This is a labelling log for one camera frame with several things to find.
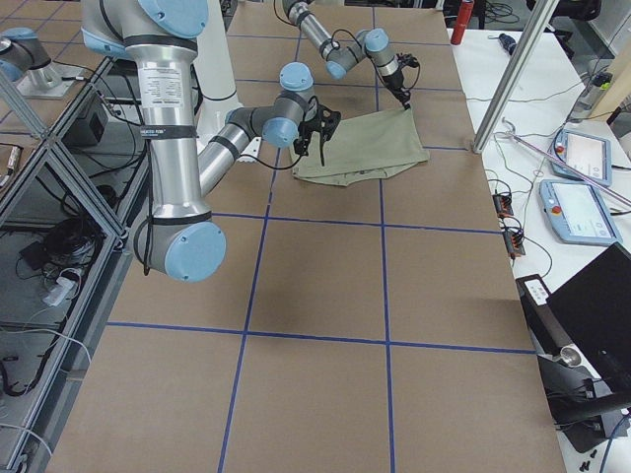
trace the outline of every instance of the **red bottle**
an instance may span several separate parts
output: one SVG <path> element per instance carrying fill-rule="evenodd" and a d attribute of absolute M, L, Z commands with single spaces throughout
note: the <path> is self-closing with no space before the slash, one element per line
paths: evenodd
<path fill-rule="evenodd" d="M 454 25 L 454 32 L 452 33 L 452 44 L 460 44 L 462 41 L 462 36 L 469 24 L 472 11 L 473 0 L 462 0 L 460 9 L 457 11 L 456 24 Z"/>

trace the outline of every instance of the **sticker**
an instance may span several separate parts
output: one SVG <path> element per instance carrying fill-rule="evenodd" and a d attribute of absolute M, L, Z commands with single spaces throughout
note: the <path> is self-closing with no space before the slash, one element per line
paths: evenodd
<path fill-rule="evenodd" d="M 541 284 L 541 281 L 538 279 L 531 279 L 530 281 L 526 281 L 525 285 L 537 305 L 547 304 L 548 292 Z"/>
<path fill-rule="evenodd" d="M 138 69 L 142 106 L 145 108 L 183 108 L 181 71 L 170 67 Z"/>

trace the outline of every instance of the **white table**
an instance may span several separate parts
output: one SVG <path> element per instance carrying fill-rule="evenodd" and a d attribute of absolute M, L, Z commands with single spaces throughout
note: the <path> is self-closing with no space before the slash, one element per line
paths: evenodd
<path fill-rule="evenodd" d="M 464 34 L 460 45 L 452 46 L 475 129 L 479 126 L 510 60 L 510 56 L 502 49 L 499 41 L 489 38 L 489 36 L 497 37 L 499 33 L 469 30 Z M 517 32 L 507 32 L 507 34 L 516 40 L 519 40 L 521 35 Z M 507 105 L 504 117 L 515 124 L 519 135 L 531 133 L 548 135 L 526 138 L 532 144 L 545 150 L 558 127 L 565 121 L 582 89 L 581 79 L 554 35 L 544 34 L 513 92 L 512 101 Z M 605 122 L 586 120 L 578 125 L 566 125 L 566 127 L 573 127 L 577 131 L 609 139 L 613 163 L 631 166 L 629 158 Z M 506 126 L 500 123 L 496 131 L 506 129 Z M 511 186 L 513 191 L 529 189 L 529 184 L 525 179 L 506 169 L 502 154 L 506 157 L 511 169 L 530 180 L 536 178 L 537 182 L 529 198 L 527 194 L 513 195 L 513 209 L 519 221 L 525 224 L 526 236 L 541 244 L 550 253 L 553 265 L 544 281 L 551 291 L 555 291 L 604 251 L 604 247 L 562 243 L 548 225 L 538 196 L 538 182 L 543 178 L 557 176 L 551 172 L 548 163 L 541 166 L 542 156 L 534 154 L 522 145 L 508 139 L 499 139 L 499 136 L 498 144 L 499 148 L 491 140 L 482 153 L 485 167 L 491 169 L 488 172 L 489 178 L 495 178 L 495 172 L 499 179 Z M 491 190 L 494 190 L 496 183 L 492 182 L 490 185 Z M 631 172 L 615 171 L 611 188 L 631 197 Z M 498 190 L 506 189 L 499 184 Z M 611 207 L 629 210 L 622 209 L 621 204 L 614 203 L 608 198 L 605 198 L 605 202 Z M 631 216 L 617 217 L 614 222 L 622 233 L 623 245 L 627 249 L 631 248 Z M 525 250 L 526 256 L 517 258 L 515 262 L 513 268 L 515 277 L 534 273 L 544 274 L 549 265 L 546 254 L 529 241 L 525 243 Z M 586 460 L 592 461 L 590 471 L 598 471 L 604 454 L 604 444 L 598 448 L 596 458 L 591 459 L 589 453 L 581 454 L 574 450 L 562 434 L 559 435 L 559 441 L 568 472 L 578 471 Z M 631 438 L 617 439 L 614 442 L 605 471 L 608 473 L 631 471 Z"/>

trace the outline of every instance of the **green cloth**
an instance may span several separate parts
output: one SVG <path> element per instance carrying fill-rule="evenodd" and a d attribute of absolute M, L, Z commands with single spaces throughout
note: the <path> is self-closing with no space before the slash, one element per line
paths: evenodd
<path fill-rule="evenodd" d="M 292 151 L 292 162 L 298 157 Z M 412 110 L 384 110 L 342 120 L 333 138 L 324 144 L 324 167 L 319 139 L 314 136 L 309 155 L 292 170 L 297 179 L 347 186 L 366 179 L 383 179 L 428 161 Z"/>

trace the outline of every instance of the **robotic arm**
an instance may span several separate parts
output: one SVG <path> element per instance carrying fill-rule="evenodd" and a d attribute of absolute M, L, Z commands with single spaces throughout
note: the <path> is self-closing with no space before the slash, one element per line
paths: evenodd
<path fill-rule="evenodd" d="M 83 1 L 85 44 L 104 55 L 133 59 L 138 67 L 141 134 L 150 140 L 153 183 L 149 216 L 132 227 L 134 251 L 146 268 L 188 282 L 214 273 L 226 250 L 203 196 L 252 138 L 262 136 L 285 148 L 309 140 L 305 123 L 322 122 L 322 110 L 312 101 L 311 72 L 291 63 L 281 72 L 283 91 L 273 105 L 234 110 L 197 156 L 190 67 L 197 55 L 195 39 L 208 22 L 206 1 Z M 324 138 L 334 126 L 327 130 Z"/>
<path fill-rule="evenodd" d="M 11 28 L 0 33 L 0 70 L 12 82 L 28 73 L 39 90 L 52 89 L 61 84 L 61 76 L 48 53 L 35 32 L 28 28 Z"/>
<path fill-rule="evenodd" d="M 326 61 L 326 70 L 333 79 L 343 78 L 348 71 L 368 57 L 384 86 L 409 108 L 410 92 L 403 87 L 404 67 L 419 68 L 411 54 L 394 54 L 384 30 L 362 30 L 351 45 L 342 47 L 309 10 L 310 0 L 283 0 L 283 10 L 292 25 L 298 27 Z"/>

